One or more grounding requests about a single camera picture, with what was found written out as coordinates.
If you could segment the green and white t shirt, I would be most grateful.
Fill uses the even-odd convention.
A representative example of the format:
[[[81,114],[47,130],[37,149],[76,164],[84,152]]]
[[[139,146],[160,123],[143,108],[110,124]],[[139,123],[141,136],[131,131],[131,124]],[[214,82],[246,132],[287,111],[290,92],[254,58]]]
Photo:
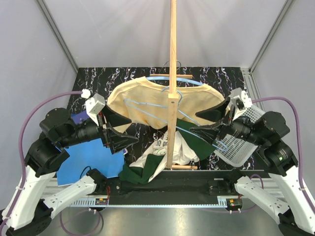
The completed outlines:
[[[199,162],[207,159],[216,150],[213,145],[188,133],[191,127],[195,127],[195,124],[179,119],[177,126],[179,129],[175,133],[173,164],[184,166],[192,162]],[[164,133],[136,161],[124,164],[119,178],[134,184],[146,184],[157,177],[166,168],[166,164],[167,133]]]

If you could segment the light blue wire hanger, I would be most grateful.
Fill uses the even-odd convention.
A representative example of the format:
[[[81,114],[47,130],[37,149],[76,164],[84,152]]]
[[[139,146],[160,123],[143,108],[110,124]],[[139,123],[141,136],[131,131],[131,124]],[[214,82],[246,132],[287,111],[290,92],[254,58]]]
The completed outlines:
[[[199,136],[197,136],[194,133],[191,133],[188,130],[185,130],[183,128],[180,128],[177,126],[177,112],[180,112],[181,114],[184,114],[185,117],[188,117],[191,121],[195,121],[193,119],[191,119],[189,116],[187,116],[185,113],[183,113],[182,111],[178,110],[178,103],[179,103],[180,99],[179,98],[175,98],[175,94],[169,94],[168,95],[168,106],[162,106],[159,104],[153,104],[153,103],[147,103],[147,102],[136,102],[135,100],[132,99],[128,99],[128,98],[124,98],[124,103],[129,106],[132,107],[134,109],[136,109],[137,111],[140,111],[148,116],[151,116],[163,123],[167,124],[168,127],[168,150],[171,151],[171,148],[174,147],[175,144],[175,132],[176,129],[180,129],[188,134],[191,134],[195,137],[197,137],[198,139],[204,141],[202,138],[200,138]],[[143,109],[138,108],[135,105],[148,105],[148,106],[152,106],[152,107],[158,107],[158,108],[164,108],[167,110],[167,120],[159,118],[158,116],[153,115],[152,113],[149,113]]]

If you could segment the cream yellow t shirt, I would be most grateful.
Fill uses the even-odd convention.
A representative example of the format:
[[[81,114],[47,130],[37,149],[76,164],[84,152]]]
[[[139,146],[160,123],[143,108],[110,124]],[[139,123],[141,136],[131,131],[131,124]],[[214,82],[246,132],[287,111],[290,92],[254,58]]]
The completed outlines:
[[[224,96],[213,87],[203,84],[179,87],[180,103],[177,118],[197,125],[212,124],[195,113],[212,108],[224,101]],[[154,129],[166,126],[168,117],[168,89],[166,86],[140,77],[118,85],[108,97],[107,106],[133,123]]]

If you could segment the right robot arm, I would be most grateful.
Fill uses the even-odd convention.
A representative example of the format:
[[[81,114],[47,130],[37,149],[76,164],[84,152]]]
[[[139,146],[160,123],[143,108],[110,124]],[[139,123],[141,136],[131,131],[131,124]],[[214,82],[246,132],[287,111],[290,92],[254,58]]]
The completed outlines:
[[[290,129],[279,112],[265,112],[256,122],[247,116],[237,116],[237,111],[246,109],[245,102],[225,99],[222,103],[196,112],[196,116],[207,120],[206,125],[196,126],[190,131],[212,144],[230,135],[255,145],[253,152],[265,172],[278,185],[285,202],[273,197],[239,170],[232,170],[223,183],[229,195],[239,193],[249,198],[269,214],[284,236],[313,236],[315,234],[314,199],[308,195],[301,174],[298,158],[282,140]]]

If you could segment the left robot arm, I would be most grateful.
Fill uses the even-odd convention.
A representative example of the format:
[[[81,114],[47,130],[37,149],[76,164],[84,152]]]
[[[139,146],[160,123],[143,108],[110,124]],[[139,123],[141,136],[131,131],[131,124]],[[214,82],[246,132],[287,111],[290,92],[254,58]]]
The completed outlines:
[[[23,174],[10,202],[1,210],[1,225],[7,226],[8,236],[36,236],[43,232],[55,216],[75,200],[89,194],[100,195],[108,190],[107,178],[98,169],[91,169],[77,182],[44,198],[47,184],[69,158],[68,147],[101,139],[112,153],[136,143],[138,139],[125,135],[116,127],[131,123],[109,107],[96,114],[96,120],[88,119],[76,124],[69,111],[55,108],[40,122],[39,138],[22,156]]]

